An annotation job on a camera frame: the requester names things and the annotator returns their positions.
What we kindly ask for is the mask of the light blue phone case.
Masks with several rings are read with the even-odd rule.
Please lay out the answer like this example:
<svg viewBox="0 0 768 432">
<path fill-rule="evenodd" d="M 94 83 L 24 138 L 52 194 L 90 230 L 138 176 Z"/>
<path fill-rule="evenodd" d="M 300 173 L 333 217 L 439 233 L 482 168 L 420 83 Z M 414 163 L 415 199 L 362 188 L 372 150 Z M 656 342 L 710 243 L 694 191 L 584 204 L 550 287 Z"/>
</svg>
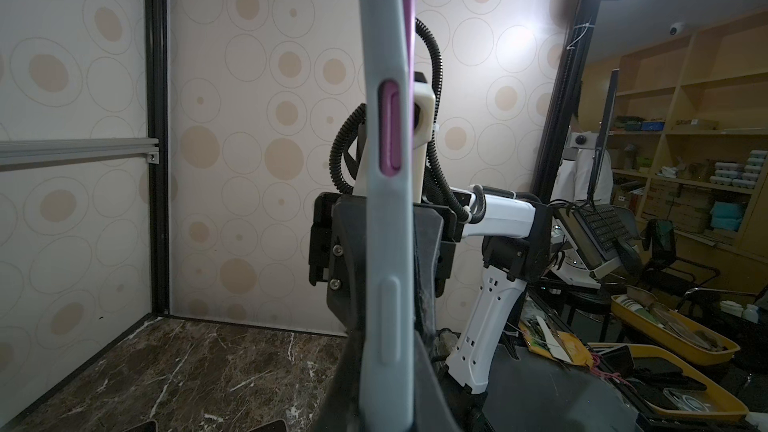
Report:
<svg viewBox="0 0 768 432">
<path fill-rule="evenodd" d="M 378 89 L 407 91 L 402 0 L 359 0 L 367 99 L 366 326 L 360 408 L 369 431 L 408 431 L 414 421 L 412 146 L 387 177 L 379 170 Z"/>
</svg>

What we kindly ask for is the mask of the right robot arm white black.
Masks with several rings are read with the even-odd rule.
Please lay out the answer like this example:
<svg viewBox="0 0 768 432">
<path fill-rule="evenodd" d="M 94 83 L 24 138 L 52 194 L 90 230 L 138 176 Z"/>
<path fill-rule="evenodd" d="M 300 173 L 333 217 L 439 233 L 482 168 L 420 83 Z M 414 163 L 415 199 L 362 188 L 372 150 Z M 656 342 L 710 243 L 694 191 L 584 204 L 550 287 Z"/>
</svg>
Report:
<svg viewBox="0 0 768 432">
<path fill-rule="evenodd" d="M 452 269 L 456 245 L 466 237 L 483 240 L 483 283 L 459 342 L 448 355 L 449 375 L 472 395 L 485 393 L 497 343 L 507 322 L 518 315 L 528 285 L 538 281 L 550 261 L 552 209 L 531 193 L 475 187 L 473 203 L 485 214 L 462 224 L 447 206 L 418 204 L 414 211 L 420 280 L 418 298 L 440 296 Z M 352 283 L 363 278 L 365 200 L 324 192 L 314 202 L 310 234 L 310 282 L 329 285 L 328 303 L 337 318 L 353 326 L 352 312 L 363 309 Z"/>
</svg>

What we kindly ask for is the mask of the purple smartphone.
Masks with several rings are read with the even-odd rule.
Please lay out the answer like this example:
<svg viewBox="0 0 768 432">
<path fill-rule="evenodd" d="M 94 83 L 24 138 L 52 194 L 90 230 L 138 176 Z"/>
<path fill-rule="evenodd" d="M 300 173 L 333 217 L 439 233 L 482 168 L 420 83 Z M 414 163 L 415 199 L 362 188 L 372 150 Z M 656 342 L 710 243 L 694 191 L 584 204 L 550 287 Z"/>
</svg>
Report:
<svg viewBox="0 0 768 432">
<path fill-rule="evenodd" d="M 387 177 L 396 176 L 404 163 L 401 152 L 402 139 L 413 145 L 414 117 L 414 0 L 402 0 L 404 37 L 408 67 L 407 91 L 393 79 L 382 81 L 378 89 L 379 106 L 379 170 Z"/>
</svg>

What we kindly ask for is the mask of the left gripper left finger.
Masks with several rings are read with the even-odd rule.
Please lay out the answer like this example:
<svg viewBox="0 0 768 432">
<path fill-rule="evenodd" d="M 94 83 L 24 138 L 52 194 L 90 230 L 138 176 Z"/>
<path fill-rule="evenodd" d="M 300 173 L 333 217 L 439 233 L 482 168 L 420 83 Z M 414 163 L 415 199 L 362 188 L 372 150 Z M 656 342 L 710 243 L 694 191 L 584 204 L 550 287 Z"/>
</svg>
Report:
<svg viewBox="0 0 768 432">
<path fill-rule="evenodd" d="M 359 406 L 364 333 L 349 333 L 324 401 L 310 431 L 364 431 Z"/>
</svg>

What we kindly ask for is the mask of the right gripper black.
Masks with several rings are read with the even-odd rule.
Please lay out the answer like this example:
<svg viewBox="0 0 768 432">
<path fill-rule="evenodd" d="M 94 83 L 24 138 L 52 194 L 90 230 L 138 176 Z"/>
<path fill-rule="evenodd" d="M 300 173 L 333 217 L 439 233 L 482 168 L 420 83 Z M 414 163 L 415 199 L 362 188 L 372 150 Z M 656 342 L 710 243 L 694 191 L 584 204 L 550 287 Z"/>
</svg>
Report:
<svg viewBox="0 0 768 432">
<path fill-rule="evenodd" d="M 435 336 L 436 299 L 451 275 L 463 225 L 447 206 L 414 206 L 415 329 Z M 365 327 L 366 199 L 331 192 L 314 203 L 309 281 L 328 284 L 326 303 L 346 330 Z"/>
</svg>

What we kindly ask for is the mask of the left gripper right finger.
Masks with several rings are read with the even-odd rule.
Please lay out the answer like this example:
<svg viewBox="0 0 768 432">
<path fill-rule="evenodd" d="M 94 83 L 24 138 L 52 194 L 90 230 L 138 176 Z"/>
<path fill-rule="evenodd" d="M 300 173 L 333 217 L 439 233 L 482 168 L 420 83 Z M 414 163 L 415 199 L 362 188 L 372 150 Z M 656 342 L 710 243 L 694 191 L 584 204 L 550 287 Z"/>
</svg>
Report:
<svg viewBox="0 0 768 432">
<path fill-rule="evenodd" d="M 459 432 L 420 334 L 414 332 L 413 431 Z"/>
</svg>

